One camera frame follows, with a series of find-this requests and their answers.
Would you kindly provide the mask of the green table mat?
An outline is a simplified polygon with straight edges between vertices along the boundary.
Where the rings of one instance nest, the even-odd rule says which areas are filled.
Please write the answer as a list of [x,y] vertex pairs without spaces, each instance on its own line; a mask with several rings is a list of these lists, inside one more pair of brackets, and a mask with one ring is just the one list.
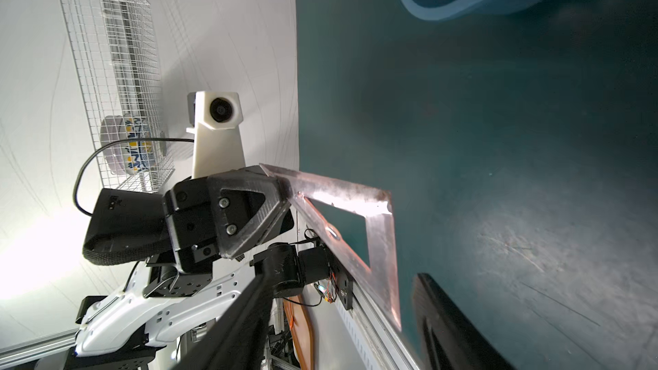
[[300,166],[391,193],[416,356],[426,272],[516,368],[656,368],[657,0],[296,23]]

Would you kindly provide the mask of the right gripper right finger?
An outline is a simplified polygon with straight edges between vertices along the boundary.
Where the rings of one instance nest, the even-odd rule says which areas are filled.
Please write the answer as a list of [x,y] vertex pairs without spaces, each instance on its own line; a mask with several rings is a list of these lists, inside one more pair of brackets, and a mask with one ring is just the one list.
[[437,282],[414,278],[412,303],[425,369],[512,369]]

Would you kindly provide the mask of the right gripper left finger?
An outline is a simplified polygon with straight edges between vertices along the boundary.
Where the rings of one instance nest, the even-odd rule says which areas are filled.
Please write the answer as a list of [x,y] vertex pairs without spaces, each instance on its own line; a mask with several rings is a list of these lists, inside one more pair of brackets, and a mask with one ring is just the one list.
[[272,279],[258,275],[176,369],[259,369],[274,300]]

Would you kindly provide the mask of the tall clear triangle ruler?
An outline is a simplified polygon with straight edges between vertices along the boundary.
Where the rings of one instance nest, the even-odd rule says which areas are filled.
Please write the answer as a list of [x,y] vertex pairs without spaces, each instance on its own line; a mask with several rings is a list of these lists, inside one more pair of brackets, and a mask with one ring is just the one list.
[[402,330],[392,197],[388,191],[264,164],[285,197],[369,295]]

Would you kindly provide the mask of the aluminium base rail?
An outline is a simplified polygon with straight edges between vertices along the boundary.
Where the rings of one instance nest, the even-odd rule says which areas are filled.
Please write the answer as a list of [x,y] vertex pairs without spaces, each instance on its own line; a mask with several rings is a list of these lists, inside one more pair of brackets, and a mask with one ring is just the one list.
[[337,267],[332,284],[341,320],[367,369],[420,368],[399,334],[348,272]]

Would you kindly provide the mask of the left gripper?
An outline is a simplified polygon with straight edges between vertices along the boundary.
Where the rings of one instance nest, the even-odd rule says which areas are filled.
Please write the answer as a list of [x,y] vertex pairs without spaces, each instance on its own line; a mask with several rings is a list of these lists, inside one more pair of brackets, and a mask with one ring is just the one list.
[[201,272],[292,230],[281,184],[260,166],[185,180],[164,196],[178,271]]

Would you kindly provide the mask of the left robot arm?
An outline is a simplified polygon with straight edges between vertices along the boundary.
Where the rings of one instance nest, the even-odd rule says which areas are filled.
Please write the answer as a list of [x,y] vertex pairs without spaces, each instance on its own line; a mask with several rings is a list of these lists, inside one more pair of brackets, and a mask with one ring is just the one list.
[[138,369],[200,325],[181,369],[257,369],[272,304],[331,275],[327,248],[279,236],[294,220],[283,185],[256,166],[190,178],[158,195],[103,189],[83,243],[98,266],[132,263],[126,283],[89,296],[68,369]]

